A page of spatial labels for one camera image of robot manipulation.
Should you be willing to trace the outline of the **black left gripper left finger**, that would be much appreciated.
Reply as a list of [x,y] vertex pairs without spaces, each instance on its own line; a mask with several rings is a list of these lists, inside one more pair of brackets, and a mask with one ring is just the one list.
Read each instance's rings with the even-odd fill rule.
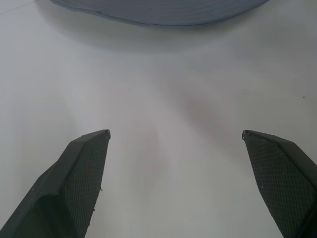
[[0,230],[0,238],[85,238],[101,191],[108,129],[71,141]]

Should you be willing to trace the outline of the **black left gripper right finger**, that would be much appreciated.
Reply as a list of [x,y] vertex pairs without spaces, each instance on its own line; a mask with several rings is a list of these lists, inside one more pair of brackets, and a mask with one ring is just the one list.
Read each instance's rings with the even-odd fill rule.
[[294,142],[244,130],[258,190],[284,238],[317,238],[317,164]]

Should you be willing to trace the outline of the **grey-blue cloth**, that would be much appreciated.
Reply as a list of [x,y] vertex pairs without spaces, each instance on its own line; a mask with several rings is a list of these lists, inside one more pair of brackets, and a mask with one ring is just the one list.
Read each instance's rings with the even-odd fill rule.
[[69,10],[140,25],[199,26],[225,21],[269,0],[51,0]]

